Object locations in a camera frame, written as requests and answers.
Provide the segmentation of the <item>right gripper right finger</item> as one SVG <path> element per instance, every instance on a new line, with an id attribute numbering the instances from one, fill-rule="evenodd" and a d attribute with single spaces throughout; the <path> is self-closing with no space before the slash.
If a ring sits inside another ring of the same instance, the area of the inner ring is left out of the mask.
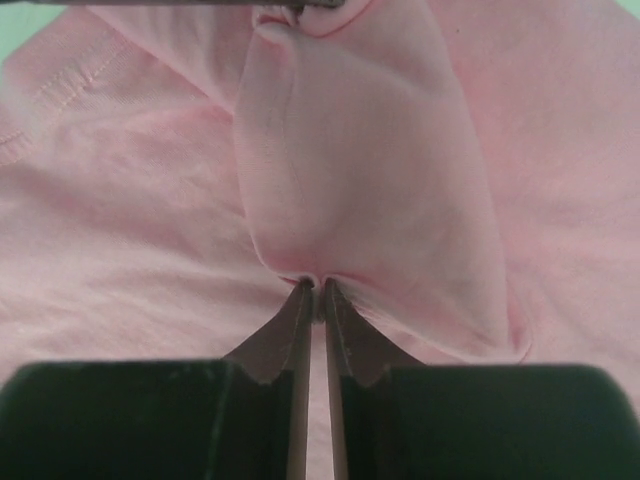
<path id="1" fill-rule="evenodd" d="M 639 422 L 584 365 L 426 365 L 324 287 L 339 479 L 635 479 Z"/>

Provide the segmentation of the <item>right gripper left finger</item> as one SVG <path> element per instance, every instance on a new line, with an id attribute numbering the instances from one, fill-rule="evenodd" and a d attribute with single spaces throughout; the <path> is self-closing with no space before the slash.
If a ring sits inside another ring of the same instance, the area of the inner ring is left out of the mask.
<path id="1" fill-rule="evenodd" d="M 313 286 L 216 359 L 39 362 L 1 390 L 5 479 L 302 479 Z"/>

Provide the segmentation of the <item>pink t shirt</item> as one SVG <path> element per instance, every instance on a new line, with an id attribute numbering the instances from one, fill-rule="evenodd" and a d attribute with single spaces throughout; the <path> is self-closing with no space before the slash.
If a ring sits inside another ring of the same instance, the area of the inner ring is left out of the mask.
<path id="1" fill-rule="evenodd" d="M 221 358 L 313 286 L 418 361 L 584 365 L 639 422 L 639 22 L 613 1 L 74 6 L 1 88 L 1 390 Z"/>

